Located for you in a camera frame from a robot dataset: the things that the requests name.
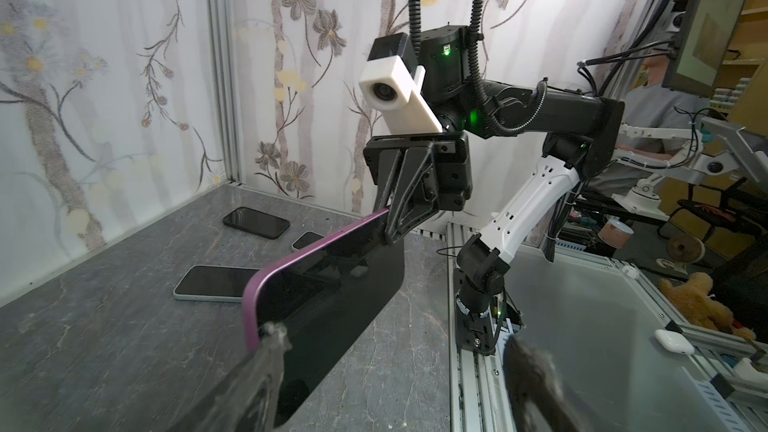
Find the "smartphone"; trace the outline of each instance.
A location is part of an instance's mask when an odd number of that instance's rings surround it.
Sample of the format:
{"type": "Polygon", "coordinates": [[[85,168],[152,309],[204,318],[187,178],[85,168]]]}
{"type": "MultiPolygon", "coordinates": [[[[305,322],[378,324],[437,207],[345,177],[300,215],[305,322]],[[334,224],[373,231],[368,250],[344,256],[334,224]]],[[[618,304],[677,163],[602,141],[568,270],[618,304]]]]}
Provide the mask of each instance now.
{"type": "Polygon", "coordinates": [[[262,268],[243,295],[248,351],[263,326],[286,326],[274,426],[284,424],[397,293],[405,274],[402,240],[385,245],[384,208],[262,268]]]}
{"type": "Polygon", "coordinates": [[[176,285],[180,301],[242,302],[248,281],[258,268],[193,265],[176,285]]]}
{"type": "Polygon", "coordinates": [[[301,237],[296,239],[296,241],[290,246],[293,250],[299,250],[300,248],[304,248],[309,244],[312,244],[313,242],[317,242],[324,238],[325,235],[320,235],[316,232],[304,232],[301,237]]]}
{"type": "Polygon", "coordinates": [[[222,220],[225,226],[235,227],[266,238],[283,235],[290,222],[248,207],[238,207],[222,220]]]}

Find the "stack of white containers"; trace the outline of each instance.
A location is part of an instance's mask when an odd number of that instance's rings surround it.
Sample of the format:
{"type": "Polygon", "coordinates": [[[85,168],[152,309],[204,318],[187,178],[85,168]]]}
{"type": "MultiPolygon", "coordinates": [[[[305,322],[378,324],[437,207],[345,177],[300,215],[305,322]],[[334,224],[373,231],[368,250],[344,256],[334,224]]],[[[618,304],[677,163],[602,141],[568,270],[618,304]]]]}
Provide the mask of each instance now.
{"type": "Polygon", "coordinates": [[[721,109],[733,109],[751,80],[749,77],[742,77],[739,79],[739,84],[735,89],[715,89],[715,95],[710,100],[710,106],[721,109]]]}

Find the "fan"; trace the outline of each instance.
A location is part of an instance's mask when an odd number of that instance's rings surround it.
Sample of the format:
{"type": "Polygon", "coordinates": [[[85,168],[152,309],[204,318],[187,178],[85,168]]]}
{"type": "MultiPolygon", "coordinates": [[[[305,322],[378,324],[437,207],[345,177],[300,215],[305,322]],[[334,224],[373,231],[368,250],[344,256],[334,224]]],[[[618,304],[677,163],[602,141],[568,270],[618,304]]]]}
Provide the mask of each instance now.
{"type": "Polygon", "coordinates": [[[704,258],[706,248],[704,243],[693,235],[683,234],[672,237],[667,241],[667,254],[672,260],[657,258],[656,264],[660,267],[671,268],[678,272],[688,274],[685,266],[694,264],[704,258]]]}

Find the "camera lens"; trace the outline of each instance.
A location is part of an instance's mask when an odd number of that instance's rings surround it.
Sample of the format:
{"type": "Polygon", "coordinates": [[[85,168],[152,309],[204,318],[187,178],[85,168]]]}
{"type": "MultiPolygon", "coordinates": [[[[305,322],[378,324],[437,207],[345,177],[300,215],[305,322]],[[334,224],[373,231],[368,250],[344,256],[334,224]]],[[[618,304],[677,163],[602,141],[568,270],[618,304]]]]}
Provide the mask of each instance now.
{"type": "Polygon", "coordinates": [[[387,84],[381,82],[373,84],[373,95],[384,102],[390,102],[397,99],[397,92],[387,84]]]}

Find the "phone screen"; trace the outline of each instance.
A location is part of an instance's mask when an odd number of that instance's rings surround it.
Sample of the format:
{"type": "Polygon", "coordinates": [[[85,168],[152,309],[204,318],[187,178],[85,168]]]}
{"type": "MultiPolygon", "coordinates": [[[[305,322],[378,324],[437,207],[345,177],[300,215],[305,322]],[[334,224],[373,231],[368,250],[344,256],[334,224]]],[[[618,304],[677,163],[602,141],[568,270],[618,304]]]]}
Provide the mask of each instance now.
{"type": "Polygon", "coordinates": [[[300,248],[304,248],[307,245],[317,242],[321,240],[324,236],[317,234],[315,232],[304,232],[301,237],[299,237],[291,247],[293,247],[294,250],[299,250],[300,248]]]}
{"type": "Polygon", "coordinates": [[[278,238],[288,229],[290,222],[248,207],[239,207],[223,220],[226,226],[235,227],[266,238],[278,238]]]}
{"type": "Polygon", "coordinates": [[[269,275],[256,299],[256,322],[281,322],[285,352],[275,427],[309,397],[402,284],[402,240],[383,245],[383,218],[341,235],[269,275]]]}
{"type": "Polygon", "coordinates": [[[196,298],[242,299],[246,284],[258,271],[258,268],[195,265],[181,279],[174,289],[174,294],[196,298]]]}

